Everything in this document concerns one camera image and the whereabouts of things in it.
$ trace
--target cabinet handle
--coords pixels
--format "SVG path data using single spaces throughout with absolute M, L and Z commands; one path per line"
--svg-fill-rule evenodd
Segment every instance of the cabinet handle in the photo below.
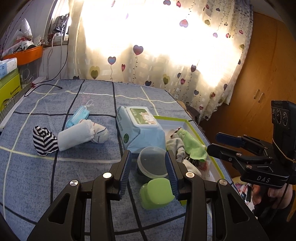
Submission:
M 264 95 L 264 93 L 262 93 L 262 94 L 260 95 L 260 98 L 259 98 L 259 100 L 258 100 L 258 103 L 260 103 L 260 100 L 262 99 L 263 95 Z
M 256 93 L 255 93 L 255 95 L 254 95 L 254 99 L 257 98 L 257 95 L 258 95 L 259 91 L 260 91 L 259 89 L 256 91 Z

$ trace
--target human hand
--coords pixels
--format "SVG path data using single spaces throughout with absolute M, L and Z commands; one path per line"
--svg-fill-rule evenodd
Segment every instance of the human hand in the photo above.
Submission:
M 281 197 L 284 194 L 286 185 L 287 184 L 285 184 L 281 189 L 273 189 L 273 188 L 268 189 L 268 196 L 273 197 L 273 198 L 277 198 L 275 203 L 272 205 L 272 208 L 274 208 L 274 209 L 277 208 L 277 206 L 281 200 Z M 260 196 L 259 192 L 260 192 L 260 186 L 253 185 L 252 201 L 253 201 L 254 205 L 257 205 L 261 202 L 262 197 Z M 292 188 L 292 185 L 289 184 L 287 192 L 286 192 L 286 194 L 279 206 L 279 209 L 284 209 L 290 204 L 291 199 L 292 199 L 292 195 L 293 195 L 293 188 Z

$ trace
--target metal screw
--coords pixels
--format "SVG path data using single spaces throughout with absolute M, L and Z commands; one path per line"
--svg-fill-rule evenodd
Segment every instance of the metal screw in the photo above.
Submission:
M 76 186 L 78 184 L 78 181 L 77 180 L 72 180 L 71 182 L 70 182 L 70 185 L 71 186 Z
M 194 177 L 194 173 L 193 172 L 187 172 L 186 173 L 186 177 L 193 178 Z
M 221 180 L 219 181 L 219 183 L 220 183 L 221 185 L 223 185 L 223 186 L 226 186 L 226 185 L 227 185 L 227 181 L 226 181 L 225 179 L 221 179 Z
M 103 174 L 103 178 L 110 178 L 112 176 L 112 174 L 110 172 L 105 172 Z

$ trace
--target window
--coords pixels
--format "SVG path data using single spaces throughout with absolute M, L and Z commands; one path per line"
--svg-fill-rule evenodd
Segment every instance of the window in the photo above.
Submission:
M 44 47 L 53 45 L 68 44 L 69 27 L 71 17 L 69 15 L 69 1 L 55 0 L 52 4 L 51 11 L 47 20 L 44 33 Z

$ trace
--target orange shelf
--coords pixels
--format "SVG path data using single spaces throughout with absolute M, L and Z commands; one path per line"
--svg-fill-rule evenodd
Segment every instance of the orange shelf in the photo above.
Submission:
M 42 52 L 43 52 L 43 46 L 39 46 L 29 50 L 24 50 L 24 51 L 10 54 L 10 55 L 6 55 L 5 57 L 3 57 L 3 60 L 9 59 L 9 58 L 17 58 L 17 66 L 20 66 L 41 58 Z

